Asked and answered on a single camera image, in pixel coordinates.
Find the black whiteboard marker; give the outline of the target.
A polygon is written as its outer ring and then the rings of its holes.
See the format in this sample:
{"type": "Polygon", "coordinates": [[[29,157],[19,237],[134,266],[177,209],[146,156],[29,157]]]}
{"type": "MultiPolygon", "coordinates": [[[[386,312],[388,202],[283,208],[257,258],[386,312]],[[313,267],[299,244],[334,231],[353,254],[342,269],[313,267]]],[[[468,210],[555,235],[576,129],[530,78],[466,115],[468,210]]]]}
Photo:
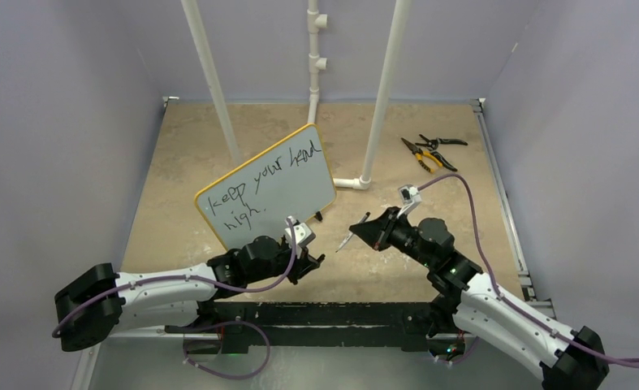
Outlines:
{"type": "MultiPolygon", "coordinates": [[[[367,211],[362,217],[361,219],[357,222],[357,224],[359,223],[363,223],[365,222],[369,217],[370,217],[371,213],[369,211],[367,211]]],[[[343,240],[341,241],[341,243],[339,244],[338,248],[335,250],[336,253],[338,253],[342,248],[344,248],[348,242],[354,237],[354,232],[351,230],[351,228],[348,229],[348,234],[343,238],[343,240]]]]}

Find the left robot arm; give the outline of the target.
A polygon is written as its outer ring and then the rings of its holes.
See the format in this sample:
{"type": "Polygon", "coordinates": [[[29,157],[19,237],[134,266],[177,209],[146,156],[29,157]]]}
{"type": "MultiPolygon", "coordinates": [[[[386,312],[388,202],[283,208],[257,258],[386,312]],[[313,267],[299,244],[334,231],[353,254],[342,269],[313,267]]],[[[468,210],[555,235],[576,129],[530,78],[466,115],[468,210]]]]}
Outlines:
{"type": "Polygon", "coordinates": [[[250,293],[260,281],[266,281],[267,288],[283,280],[297,284],[325,258],[314,257],[306,246],[296,247],[287,238],[259,236],[240,249],[178,270],[135,274],[97,264],[55,294],[58,325],[52,336],[61,341],[63,351],[74,352],[141,327],[207,332],[217,321],[217,311],[207,301],[250,293]]]}

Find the yellow framed whiteboard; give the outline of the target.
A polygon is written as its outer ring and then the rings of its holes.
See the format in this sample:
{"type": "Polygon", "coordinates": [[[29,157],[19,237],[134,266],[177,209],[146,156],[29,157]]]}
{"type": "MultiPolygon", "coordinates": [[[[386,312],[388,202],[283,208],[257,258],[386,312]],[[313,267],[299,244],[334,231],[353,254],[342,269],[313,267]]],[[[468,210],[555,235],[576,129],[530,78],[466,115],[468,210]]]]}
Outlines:
{"type": "Polygon", "coordinates": [[[337,198],[320,133],[313,123],[204,187],[197,210],[224,249],[258,236],[279,238],[286,217],[306,222],[337,198]]]}

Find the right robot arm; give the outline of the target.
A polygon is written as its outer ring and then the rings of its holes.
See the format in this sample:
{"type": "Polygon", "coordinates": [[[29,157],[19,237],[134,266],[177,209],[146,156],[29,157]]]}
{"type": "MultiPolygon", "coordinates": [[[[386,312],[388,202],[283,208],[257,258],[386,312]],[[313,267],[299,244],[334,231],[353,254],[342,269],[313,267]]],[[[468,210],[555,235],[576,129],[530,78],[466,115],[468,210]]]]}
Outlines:
{"type": "Polygon", "coordinates": [[[413,226],[390,207],[349,230],[372,249],[395,248],[427,269],[438,291],[430,310],[436,328],[474,334],[519,362],[542,388],[596,389],[609,374],[602,359],[586,352],[604,351],[595,331],[576,331],[494,284],[490,273],[456,249],[443,220],[426,218],[413,226]]]}

